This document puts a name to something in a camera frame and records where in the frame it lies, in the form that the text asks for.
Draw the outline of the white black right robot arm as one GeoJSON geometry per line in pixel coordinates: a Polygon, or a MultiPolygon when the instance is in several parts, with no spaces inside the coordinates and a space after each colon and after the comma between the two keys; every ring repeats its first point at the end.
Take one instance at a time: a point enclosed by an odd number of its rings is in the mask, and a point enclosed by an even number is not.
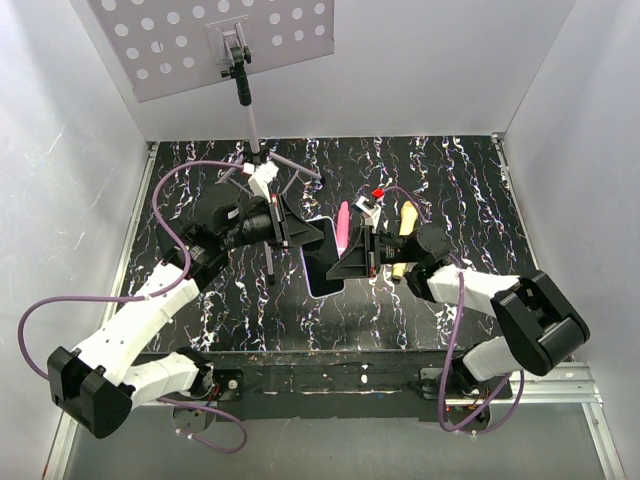
{"type": "Polygon", "coordinates": [[[455,303],[494,318],[501,334],[481,342],[445,366],[439,383],[453,383],[475,397],[489,381],[523,370],[542,377],[590,338],[581,315],[543,271],[494,275],[457,267],[444,230],[421,225],[407,236],[360,227],[329,268],[330,280],[372,277],[384,265],[406,263],[412,294],[432,303],[455,303]]]}

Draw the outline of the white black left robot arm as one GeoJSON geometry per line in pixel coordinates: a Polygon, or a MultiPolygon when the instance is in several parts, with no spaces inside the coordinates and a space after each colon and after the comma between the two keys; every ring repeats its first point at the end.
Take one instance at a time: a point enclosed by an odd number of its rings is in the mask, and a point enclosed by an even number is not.
{"type": "Polygon", "coordinates": [[[160,360],[135,362],[150,340],[227,267],[230,251],[254,244],[293,248],[320,241],[321,229],[280,195],[242,198],[231,185],[213,186],[186,221],[174,220],[188,251],[160,230],[162,260],[139,290],[103,327],[73,350],[47,360],[54,403],[94,437],[115,432],[138,406],[172,393],[204,399],[214,388],[214,365],[189,347],[160,360]]]}

